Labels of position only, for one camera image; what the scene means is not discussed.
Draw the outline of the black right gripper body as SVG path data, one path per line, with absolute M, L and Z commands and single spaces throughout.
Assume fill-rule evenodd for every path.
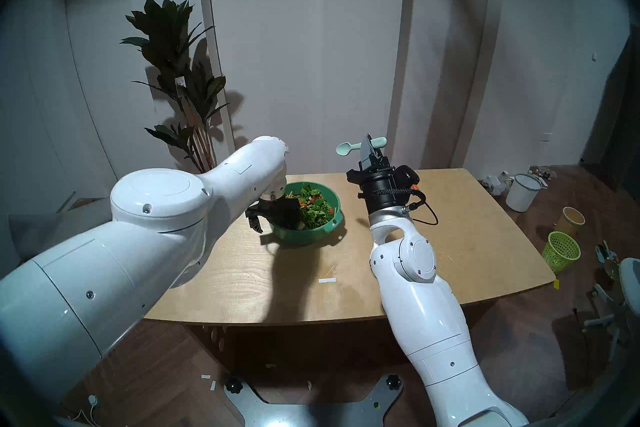
M 425 194 L 416 188 L 419 176 L 407 165 L 372 163 L 366 169 L 349 170 L 346 178 L 359 186 L 358 198 L 365 200 L 369 214 L 396 206 L 414 211 L 426 204 Z

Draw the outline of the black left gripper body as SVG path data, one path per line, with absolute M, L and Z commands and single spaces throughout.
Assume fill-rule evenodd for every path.
M 258 217 L 267 219 L 271 224 L 285 228 L 288 230 L 298 230 L 302 222 L 302 214 L 300 210 L 300 202 L 296 198 L 287 198 L 282 196 L 275 200 L 265 200 L 260 198 L 256 204 L 253 204 L 245 210 L 245 216 L 248 219 L 249 226 L 255 232 L 262 234 Z

